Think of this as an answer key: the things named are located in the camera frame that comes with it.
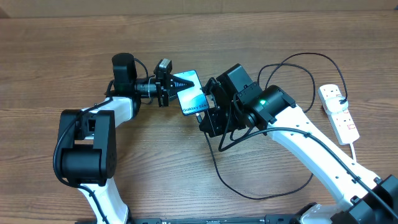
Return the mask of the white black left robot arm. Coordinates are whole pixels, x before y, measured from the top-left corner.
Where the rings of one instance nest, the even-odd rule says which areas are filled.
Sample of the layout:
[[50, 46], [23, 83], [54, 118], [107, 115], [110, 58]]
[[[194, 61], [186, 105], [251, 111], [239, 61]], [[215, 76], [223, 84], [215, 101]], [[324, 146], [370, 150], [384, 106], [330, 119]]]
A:
[[61, 113], [53, 171], [62, 184], [83, 193], [96, 223], [133, 223], [113, 177], [116, 128], [136, 117], [143, 98], [157, 98], [159, 106], [165, 107], [178, 92], [195, 84], [172, 75], [168, 59], [157, 64], [154, 76], [145, 78], [138, 78], [139, 60], [132, 54], [116, 54], [111, 61], [114, 78], [108, 84], [105, 100], [91, 108]]

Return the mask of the white charger adapter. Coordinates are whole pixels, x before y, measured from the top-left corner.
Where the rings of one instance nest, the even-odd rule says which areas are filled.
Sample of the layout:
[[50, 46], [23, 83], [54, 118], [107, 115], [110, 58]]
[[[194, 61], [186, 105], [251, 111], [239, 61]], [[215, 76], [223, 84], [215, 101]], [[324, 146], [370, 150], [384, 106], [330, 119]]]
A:
[[348, 100], [342, 96], [327, 98], [324, 103], [324, 109], [327, 114], [336, 114], [348, 108]]

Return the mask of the blue Galaxy smartphone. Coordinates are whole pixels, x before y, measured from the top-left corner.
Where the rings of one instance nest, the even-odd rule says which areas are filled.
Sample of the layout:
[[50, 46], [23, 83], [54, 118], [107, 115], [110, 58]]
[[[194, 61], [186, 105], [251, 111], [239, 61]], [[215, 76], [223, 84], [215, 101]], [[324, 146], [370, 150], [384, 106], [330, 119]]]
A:
[[177, 92], [183, 115], [201, 113], [210, 108], [195, 70], [175, 73], [174, 76], [193, 83], [193, 86]]

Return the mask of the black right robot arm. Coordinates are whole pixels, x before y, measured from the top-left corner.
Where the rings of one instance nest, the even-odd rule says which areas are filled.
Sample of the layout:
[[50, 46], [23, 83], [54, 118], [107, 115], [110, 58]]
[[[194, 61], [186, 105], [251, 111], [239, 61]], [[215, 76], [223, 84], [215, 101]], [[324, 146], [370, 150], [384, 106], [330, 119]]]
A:
[[381, 179], [345, 154], [309, 120], [280, 87], [262, 89], [236, 64], [203, 87], [215, 105], [200, 123], [210, 137], [257, 128], [221, 152], [264, 134], [288, 149], [326, 187], [334, 206], [309, 204], [291, 223], [397, 223], [397, 178]]

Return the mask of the white power strip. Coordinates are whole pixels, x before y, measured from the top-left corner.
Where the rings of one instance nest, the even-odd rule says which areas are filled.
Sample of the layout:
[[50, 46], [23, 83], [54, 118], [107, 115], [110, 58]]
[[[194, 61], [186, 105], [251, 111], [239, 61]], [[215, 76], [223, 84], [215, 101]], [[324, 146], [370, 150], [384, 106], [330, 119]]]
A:
[[[320, 97], [323, 109], [325, 100], [327, 98], [332, 98], [336, 96], [344, 97], [341, 94], [338, 86], [334, 84], [321, 86], [318, 89], [318, 95]], [[336, 114], [327, 114], [327, 116], [340, 145], [352, 144], [359, 139], [358, 129], [354, 124], [348, 108]]]

